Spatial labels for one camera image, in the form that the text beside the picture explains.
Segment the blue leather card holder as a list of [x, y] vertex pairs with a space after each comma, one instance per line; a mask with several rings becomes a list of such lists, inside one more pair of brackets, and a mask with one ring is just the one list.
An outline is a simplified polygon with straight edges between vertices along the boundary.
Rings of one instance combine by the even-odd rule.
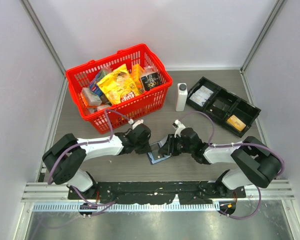
[[147, 152], [146, 155], [151, 165], [165, 161], [171, 157], [171, 155], [159, 153], [159, 150], [162, 146], [163, 144], [160, 141], [152, 143], [150, 145], [150, 152]]

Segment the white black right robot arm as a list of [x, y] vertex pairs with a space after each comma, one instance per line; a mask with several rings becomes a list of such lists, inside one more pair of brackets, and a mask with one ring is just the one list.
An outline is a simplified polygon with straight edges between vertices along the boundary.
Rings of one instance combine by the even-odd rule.
[[203, 165], [236, 164], [236, 169], [226, 170], [216, 180], [216, 193], [223, 198], [243, 186], [267, 188], [284, 170], [283, 160], [253, 136], [231, 144], [212, 144], [203, 142], [190, 127], [169, 134], [158, 153], [165, 156], [187, 153]]

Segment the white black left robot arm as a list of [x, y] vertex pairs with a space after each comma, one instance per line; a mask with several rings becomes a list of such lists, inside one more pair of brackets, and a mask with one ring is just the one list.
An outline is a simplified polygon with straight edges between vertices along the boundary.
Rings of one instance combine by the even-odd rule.
[[67, 183], [79, 197], [92, 199], [97, 193], [97, 183], [80, 169], [84, 161], [103, 156], [120, 156], [135, 152], [150, 152], [151, 130], [143, 123], [135, 123], [126, 132], [108, 137], [83, 139], [72, 133], [64, 135], [44, 155], [42, 161], [57, 185]]

